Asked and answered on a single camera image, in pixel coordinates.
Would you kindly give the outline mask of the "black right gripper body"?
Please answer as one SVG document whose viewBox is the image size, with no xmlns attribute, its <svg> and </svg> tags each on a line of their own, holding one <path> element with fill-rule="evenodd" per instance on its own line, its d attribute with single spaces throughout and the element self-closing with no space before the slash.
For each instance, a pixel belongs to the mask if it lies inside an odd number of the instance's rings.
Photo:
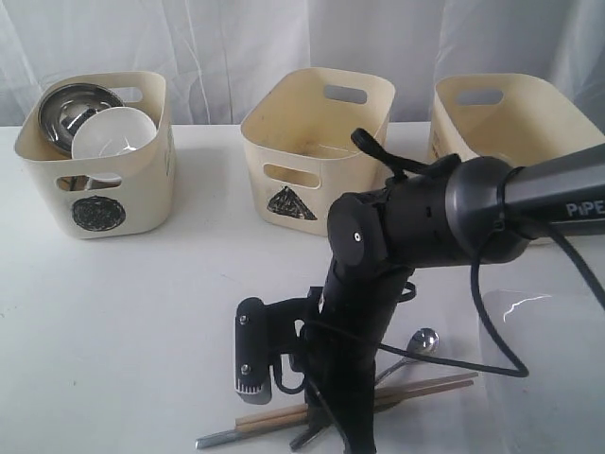
<svg viewBox="0 0 605 454">
<path fill-rule="evenodd" d="M 392 317 L 387 286 L 336 286 L 302 306 L 306 394 L 323 406 L 347 453 L 374 453 L 375 356 Z"/>
</svg>

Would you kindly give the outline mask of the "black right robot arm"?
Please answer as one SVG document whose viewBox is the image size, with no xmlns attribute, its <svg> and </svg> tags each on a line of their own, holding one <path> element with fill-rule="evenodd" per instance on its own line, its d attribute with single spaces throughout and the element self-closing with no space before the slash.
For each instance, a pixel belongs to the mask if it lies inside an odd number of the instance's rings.
<svg viewBox="0 0 605 454">
<path fill-rule="evenodd" d="M 474 370 L 525 377 L 527 366 L 497 332 L 479 289 L 484 264 L 508 263 L 528 243 L 553 239 L 598 300 L 603 286 L 570 244 L 604 230 L 604 148 L 600 145 L 533 166 L 494 157 L 445 156 L 424 165 L 360 139 L 361 150 L 387 164 L 384 188 L 347 193 L 331 206 L 333 253 L 319 301 L 302 327 L 306 430 L 300 449 L 335 428 L 348 453 L 372 453 L 375 356 L 395 307 L 417 269 L 468 266 L 479 320 L 508 367 Z"/>
</svg>

